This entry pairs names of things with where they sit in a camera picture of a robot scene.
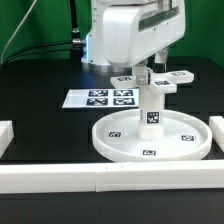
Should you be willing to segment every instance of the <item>black tabletop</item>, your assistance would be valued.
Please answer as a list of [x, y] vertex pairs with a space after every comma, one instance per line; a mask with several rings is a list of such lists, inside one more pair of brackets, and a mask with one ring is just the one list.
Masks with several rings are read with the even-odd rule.
[[[195, 80], [167, 95], [166, 109], [205, 123], [224, 115], [223, 68], [184, 57], [170, 58], [168, 70], [188, 70]], [[91, 131], [118, 109], [62, 109], [69, 89], [113, 88], [109, 79], [66, 59], [1, 68], [0, 120], [13, 121], [15, 138], [0, 164], [110, 162], [94, 149]], [[213, 142], [205, 159], [224, 159], [224, 153]], [[1, 195], [0, 223], [223, 223], [223, 201], [223, 189]]]

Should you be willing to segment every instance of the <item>round white platform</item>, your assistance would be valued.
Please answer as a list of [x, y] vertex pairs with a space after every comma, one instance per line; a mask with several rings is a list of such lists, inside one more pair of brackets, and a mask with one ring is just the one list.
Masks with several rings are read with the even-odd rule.
[[211, 148], [212, 133], [199, 119], [164, 110], [164, 136], [139, 138], [140, 110], [126, 110], [103, 117], [93, 127], [96, 150], [114, 162], [200, 160]]

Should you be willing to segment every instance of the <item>white block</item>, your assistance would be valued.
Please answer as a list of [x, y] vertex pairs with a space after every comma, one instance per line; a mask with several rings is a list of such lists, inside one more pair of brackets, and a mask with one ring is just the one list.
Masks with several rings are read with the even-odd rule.
[[209, 127], [212, 136], [219, 147], [224, 152], [224, 119], [221, 116], [212, 116], [209, 119]]
[[168, 81], [153, 80], [150, 85], [155, 94], [168, 94], [177, 91], [177, 85]]
[[175, 161], [133, 164], [135, 190], [224, 187], [223, 161]]
[[95, 191], [94, 164], [2, 165], [0, 193]]
[[14, 137], [12, 122], [0, 121], [0, 158]]
[[110, 82], [116, 89], [131, 89], [137, 87], [136, 76], [111, 77]]
[[194, 80], [194, 74], [186, 70], [167, 72], [166, 74], [167, 79], [176, 84], [191, 83]]

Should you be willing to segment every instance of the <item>black cable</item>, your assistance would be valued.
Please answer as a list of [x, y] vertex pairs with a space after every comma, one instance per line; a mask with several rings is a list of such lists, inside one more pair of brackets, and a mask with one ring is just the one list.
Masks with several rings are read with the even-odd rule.
[[11, 54], [8, 58], [5, 59], [5, 61], [9, 60], [11, 57], [17, 56], [19, 54], [22, 54], [26, 51], [30, 51], [30, 50], [33, 50], [33, 49], [44, 48], [44, 47], [53, 47], [53, 46], [61, 46], [61, 45], [70, 45], [70, 44], [72, 44], [72, 41], [60, 41], [60, 42], [53, 42], [53, 43], [33, 45], [33, 46], [30, 46], [30, 47], [25, 47], [21, 50], [16, 51], [15, 53]]
[[72, 22], [72, 38], [80, 38], [75, 0], [70, 0], [70, 12]]
[[1, 55], [1, 63], [3, 63], [3, 59], [4, 59], [4, 55], [6, 50], [8, 49], [9, 45], [12, 43], [13, 39], [15, 38], [16, 34], [19, 32], [19, 30], [21, 29], [21, 27], [23, 26], [23, 24], [25, 23], [26, 19], [29, 17], [30, 13], [32, 12], [33, 8], [35, 7], [36, 3], [38, 2], [38, 0], [33, 0], [32, 5], [30, 6], [29, 10], [27, 11], [27, 13], [25, 14], [25, 16], [23, 17], [22, 21], [19, 23], [19, 25], [17, 26], [16, 30], [14, 31], [14, 33], [12, 34], [12, 36], [10, 37], [10, 39], [8, 40], [7, 44], [5, 45], [2, 55]]
[[77, 20], [75, 0], [70, 0], [70, 11], [71, 11], [72, 28], [77, 29], [78, 28], [78, 20]]
[[9, 62], [11, 62], [11, 61], [13, 61], [17, 58], [20, 58], [20, 57], [30, 56], [30, 55], [33, 55], [33, 54], [45, 54], [45, 53], [56, 53], [56, 52], [66, 52], [66, 51], [69, 52], [70, 48], [69, 49], [58, 49], [58, 50], [47, 50], [47, 51], [36, 51], [36, 52], [30, 52], [30, 53], [26, 53], [26, 54], [19, 54], [19, 55], [10, 57], [8, 60], [5, 60], [4, 63], [2, 63], [1, 66], [5, 66]]

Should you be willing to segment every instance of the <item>white foam block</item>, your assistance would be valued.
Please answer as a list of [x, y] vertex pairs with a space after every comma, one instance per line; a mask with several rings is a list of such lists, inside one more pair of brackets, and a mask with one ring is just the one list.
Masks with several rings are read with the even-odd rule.
[[221, 116], [212, 116], [209, 119], [209, 127], [212, 136], [219, 147], [224, 152], [224, 119]]
[[0, 193], [95, 191], [94, 164], [2, 165]]
[[0, 121], [0, 158], [14, 137], [12, 122]]
[[224, 161], [0, 166], [0, 194], [224, 188]]

